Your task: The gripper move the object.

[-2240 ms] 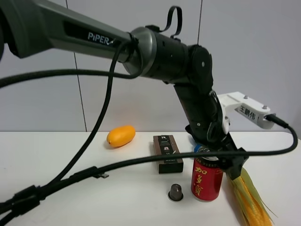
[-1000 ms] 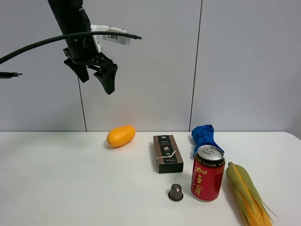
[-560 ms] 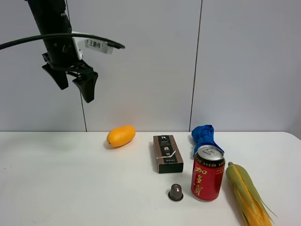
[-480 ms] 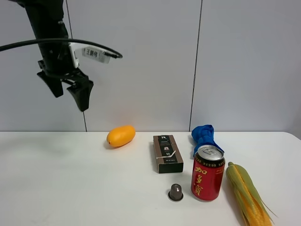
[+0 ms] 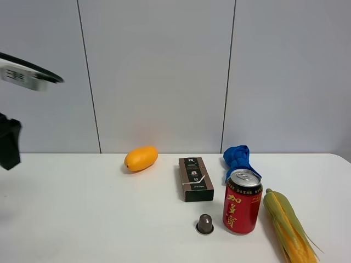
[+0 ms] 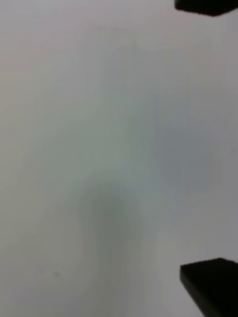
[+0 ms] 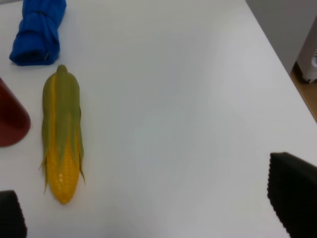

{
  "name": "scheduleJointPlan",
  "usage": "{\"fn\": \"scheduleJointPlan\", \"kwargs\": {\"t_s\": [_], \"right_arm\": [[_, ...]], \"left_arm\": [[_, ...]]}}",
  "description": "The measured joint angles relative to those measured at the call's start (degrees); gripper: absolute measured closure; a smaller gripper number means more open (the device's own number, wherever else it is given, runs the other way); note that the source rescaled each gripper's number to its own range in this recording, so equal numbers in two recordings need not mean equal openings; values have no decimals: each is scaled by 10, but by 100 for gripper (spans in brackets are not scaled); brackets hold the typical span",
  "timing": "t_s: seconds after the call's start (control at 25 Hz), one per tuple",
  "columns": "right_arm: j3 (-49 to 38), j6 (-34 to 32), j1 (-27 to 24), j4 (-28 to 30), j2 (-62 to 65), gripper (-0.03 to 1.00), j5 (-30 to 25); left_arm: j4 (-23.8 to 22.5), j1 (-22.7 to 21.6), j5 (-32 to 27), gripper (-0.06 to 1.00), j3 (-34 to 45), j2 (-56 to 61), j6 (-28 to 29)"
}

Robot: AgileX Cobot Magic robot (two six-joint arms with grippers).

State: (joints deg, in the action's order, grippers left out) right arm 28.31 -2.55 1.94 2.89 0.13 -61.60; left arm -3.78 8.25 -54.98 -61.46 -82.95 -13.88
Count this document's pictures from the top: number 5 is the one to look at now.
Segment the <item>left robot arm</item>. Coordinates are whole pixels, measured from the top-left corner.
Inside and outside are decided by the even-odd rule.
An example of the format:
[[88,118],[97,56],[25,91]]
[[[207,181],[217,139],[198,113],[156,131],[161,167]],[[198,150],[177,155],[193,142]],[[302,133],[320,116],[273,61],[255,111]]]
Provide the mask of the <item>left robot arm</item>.
[[[5,53],[1,53],[1,80],[33,91],[46,90],[47,83],[64,83],[59,75]],[[5,170],[11,170],[21,162],[21,129],[21,122],[1,114],[1,167]]]

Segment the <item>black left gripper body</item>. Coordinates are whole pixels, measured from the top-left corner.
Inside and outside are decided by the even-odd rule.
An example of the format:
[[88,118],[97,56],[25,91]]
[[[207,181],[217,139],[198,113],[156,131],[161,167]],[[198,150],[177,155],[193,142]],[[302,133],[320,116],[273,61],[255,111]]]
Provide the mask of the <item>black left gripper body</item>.
[[19,135],[21,123],[16,119],[8,119],[1,113],[0,162],[5,170],[11,170],[21,162],[19,151]]

